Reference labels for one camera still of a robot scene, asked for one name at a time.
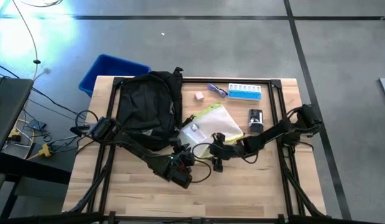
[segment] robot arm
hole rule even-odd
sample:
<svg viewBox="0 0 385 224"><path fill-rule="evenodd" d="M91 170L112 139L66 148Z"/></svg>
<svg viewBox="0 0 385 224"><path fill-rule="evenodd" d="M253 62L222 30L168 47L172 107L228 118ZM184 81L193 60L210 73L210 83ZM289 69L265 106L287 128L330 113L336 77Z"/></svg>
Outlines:
<svg viewBox="0 0 385 224"><path fill-rule="evenodd" d="M125 148L141 160L145 161L154 174L164 180L188 188L192 177L189 166L194 164L193 156L186 156L185 150L172 155L159 155L152 153L136 141L132 140L122 130L117 120L112 118L100 118L97 124L89 132L93 140L102 144L117 144Z"/></svg>
<svg viewBox="0 0 385 224"><path fill-rule="evenodd" d="M295 113L298 121L291 123L289 118ZM259 135L242 138L236 145L224 144L225 136L222 133L215 133L212 135L213 143L209 146L209 152L214 156L214 164L220 165L215 167L214 170L222 171L220 168L221 160L229 160L235 157L245 159L257 155L268 142L276 138L280 138L285 146L296 146L302 134L309 137L313 136L318 132L321 124L322 121L316 117L313 108L310 105L303 105L293 109L288 118L281 120L275 126Z"/></svg>

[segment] blue plastic bin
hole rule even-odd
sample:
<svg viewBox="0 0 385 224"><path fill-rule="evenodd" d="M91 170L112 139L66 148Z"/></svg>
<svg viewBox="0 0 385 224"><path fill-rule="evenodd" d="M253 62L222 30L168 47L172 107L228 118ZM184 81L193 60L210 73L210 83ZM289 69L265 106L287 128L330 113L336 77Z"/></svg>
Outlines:
<svg viewBox="0 0 385 224"><path fill-rule="evenodd" d="M138 76L150 71L151 68L147 65L101 54L79 83L79 90L84 91L89 97L92 97L95 80L99 75Z"/></svg>

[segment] backpack strap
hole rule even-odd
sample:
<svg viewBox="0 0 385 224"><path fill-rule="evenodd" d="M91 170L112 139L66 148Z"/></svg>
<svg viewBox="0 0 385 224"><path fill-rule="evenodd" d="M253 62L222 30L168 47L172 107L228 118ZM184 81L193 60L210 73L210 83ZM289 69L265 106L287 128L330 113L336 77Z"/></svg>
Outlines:
<svg viewBox="0 0 385 224"><path fill-rule="evenodd" d="M176 127L178 129L181 129L183 120L183 96L181 94L183 74L181 71L183 71L182 68L176 67L173 74L169 72L150 72L151 75L155 75L164 80L169 86L174 105L174 118L176 120Z"/></svg>
<svg viewBox="0 0 385 224"><path fill-rule="evenodd" d="M189 124L191 121L193 121L193 119L195 118L196 116L195 115L191 115L189 118L187 118L182 124L181 124L181 127L184 128L185 125Z"/></svg>

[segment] wooden table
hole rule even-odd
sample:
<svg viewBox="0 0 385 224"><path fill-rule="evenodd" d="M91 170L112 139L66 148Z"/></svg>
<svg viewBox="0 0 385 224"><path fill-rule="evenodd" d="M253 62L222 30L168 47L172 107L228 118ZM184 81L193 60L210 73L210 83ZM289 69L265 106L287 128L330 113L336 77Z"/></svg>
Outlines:
<svg viewBox="0 0 385 224"><path fill-rule="evenodd" d="M287 111L301 106L296 79L281 81ZM89 109L99 117L106 115L112 82L113 77L97 78ZM218 86L228 89L226 84ZM194 93L197 91L205 96L202 103L194 100ZM114 108L117 108L118 95L115 99ZM206 90L203 83L183 85L184 119L218 102L225 106L244 132L247 132L248 110L252 108L264 112L265 129L273 126L266 86L262 86L261 101L244 101L223 99L217 93ZM87 121L94 122L94 118L88 116ZM94 143L77 156L63 210L75 206L92 183L97 154L98 144ZM295 157L303 190L317 208L325 213L312 150L308 146L299 145L296 147ZM207 167L200 164L192 167L193 180L201 179L207 173ZM297 213L295 193L291 185L290 189L293 210ZM95 211L98 210L101 189L97 192ZM125 149L117 148L105 213L109 211L116 211L116 215L139 217L276 218L277 214L286 214L275 141L260 151L255 164L247 164L242 159L224 161L223 173L213 172L206 181L191 184L188 189L155 176L139 158Z"/></svg>

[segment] pink eraser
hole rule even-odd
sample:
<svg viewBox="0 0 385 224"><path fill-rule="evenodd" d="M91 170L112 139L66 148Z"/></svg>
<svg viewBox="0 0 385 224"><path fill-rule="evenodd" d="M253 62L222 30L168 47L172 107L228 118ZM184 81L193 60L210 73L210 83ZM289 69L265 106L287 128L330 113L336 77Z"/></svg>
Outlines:
<svg viewBox="0 0 385 224"><path fill-rule="evenodd" d="M198 101L201 101L204 99L204 95L201 92L196 92L195 93L195 99Z"/></svg>

